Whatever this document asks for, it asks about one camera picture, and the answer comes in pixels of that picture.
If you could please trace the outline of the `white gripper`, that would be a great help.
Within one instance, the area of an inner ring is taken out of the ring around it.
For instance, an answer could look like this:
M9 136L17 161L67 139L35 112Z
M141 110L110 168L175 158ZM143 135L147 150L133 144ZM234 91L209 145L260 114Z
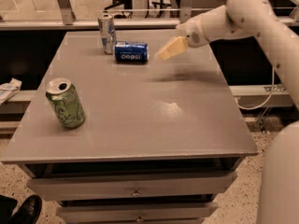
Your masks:
M199 48L209 43L203 25L203 15L198 15L188 19L176 26L181 36L171 38L155 54L159 60L167 60L185 52L189 47Z

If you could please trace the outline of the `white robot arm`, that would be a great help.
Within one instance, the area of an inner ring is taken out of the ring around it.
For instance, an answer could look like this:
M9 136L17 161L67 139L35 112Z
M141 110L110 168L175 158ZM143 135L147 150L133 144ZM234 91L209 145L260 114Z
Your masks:
M166 60L220 39L252 36L299 107L299 36L278 20L269 0L227 0L177 29L157 58ZM299 224L298 121L285 127L265 154L256 224Z

